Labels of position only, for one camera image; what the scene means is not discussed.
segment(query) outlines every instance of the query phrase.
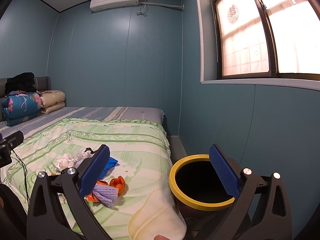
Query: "crumpled tissue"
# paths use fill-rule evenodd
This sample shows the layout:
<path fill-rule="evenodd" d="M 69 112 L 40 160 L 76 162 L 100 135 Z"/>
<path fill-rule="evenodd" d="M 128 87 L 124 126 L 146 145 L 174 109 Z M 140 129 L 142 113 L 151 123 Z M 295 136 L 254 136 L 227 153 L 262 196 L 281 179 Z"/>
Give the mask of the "crumpled tissue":
<path fill-rule="evenodd" d="M 67 153 L 62 156 L 61 159 L 57 160 L 54 164 L 56 167 L 56 171 L 62 171 L 66 168 L 78 168 L 81 162 L 92 156 L 90 150 L 85 150 L 86 148 L 82 148 L 78 151 L 75 157 L 72 157 L 71 154 Z"/>

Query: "window sill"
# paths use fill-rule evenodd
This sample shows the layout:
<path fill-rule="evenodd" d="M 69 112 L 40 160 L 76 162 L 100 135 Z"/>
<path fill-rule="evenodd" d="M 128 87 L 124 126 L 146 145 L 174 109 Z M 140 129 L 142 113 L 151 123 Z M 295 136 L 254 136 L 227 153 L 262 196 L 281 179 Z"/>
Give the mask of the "window sill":
<path fill-rule="evenodd" d="M 249 84 L 305 88 L 320 91 L 320 81 L 286 78 L 246 78 L 201 81 L 201 84 Z"/>

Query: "red object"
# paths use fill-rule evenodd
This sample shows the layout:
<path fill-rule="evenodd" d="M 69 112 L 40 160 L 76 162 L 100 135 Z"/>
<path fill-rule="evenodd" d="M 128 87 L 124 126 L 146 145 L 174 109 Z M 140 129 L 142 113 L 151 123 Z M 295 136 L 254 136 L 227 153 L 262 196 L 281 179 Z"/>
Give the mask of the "red object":
<path fill-rule="evenodd" d="M 125 181 L 124 178 L 119 176 L 118 178 L 114 178 L 110 181 L 110 186 L 117 188 L 118 191 L 118 196 L 120 196 L 124 192 L 125 188 Z"/>

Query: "blue floral quilt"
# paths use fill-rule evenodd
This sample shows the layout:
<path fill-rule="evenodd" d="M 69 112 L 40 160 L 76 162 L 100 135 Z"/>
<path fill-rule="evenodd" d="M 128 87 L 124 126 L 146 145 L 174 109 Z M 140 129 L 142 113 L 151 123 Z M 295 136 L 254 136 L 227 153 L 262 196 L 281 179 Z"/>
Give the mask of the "blue floral quilt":
<path fill-rule="evenodd" d="M 9 95 L 2 101 L 2 114 L 7 126 L 36 117 L 40 108 L 41 99 L 37 93 Z"/>

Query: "window frame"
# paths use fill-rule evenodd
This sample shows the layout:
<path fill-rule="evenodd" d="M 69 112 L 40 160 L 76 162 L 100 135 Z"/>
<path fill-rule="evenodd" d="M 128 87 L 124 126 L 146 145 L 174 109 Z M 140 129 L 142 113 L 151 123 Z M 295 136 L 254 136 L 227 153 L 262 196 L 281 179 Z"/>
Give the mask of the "window frame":
<path fill-rule="evenodd" d="M 269 71 L 264 73 L 246 73 L 246 74 L 223 76 L 222 75 L 222 71 L 223 71 L 222 41 L 221 41 L 220 24 L 218 19 L 218 11 L 216 6 L 217 1 L 218 0 L 211 0 L 212 11 L 214 16 L 214 25 L 216 30 L 216 40 L 217 40 L 217 62 L 218 62 L 217 79 L 218 80 L 247 79 L 247 78 L 283 78 L 283 79 L 303 79 L 303 80 L 320 81 L 320 74 L 280 73 L 279 72 L 275 38 L 272 31 L 269 15 L 267 13 L 266 7 L 263 4 L 262 0 L 254 0 L 254 1 L 258 9 L 259 16 L 261 18 L 262 26 L 264 29 L 265 37 L 266 37 L 266 43 L 267 43 L 267 49 L 268 49 Z M 317 3 L 317 0 L 308 0 L 308 1 L 320 20 L 320 4 Z"/>

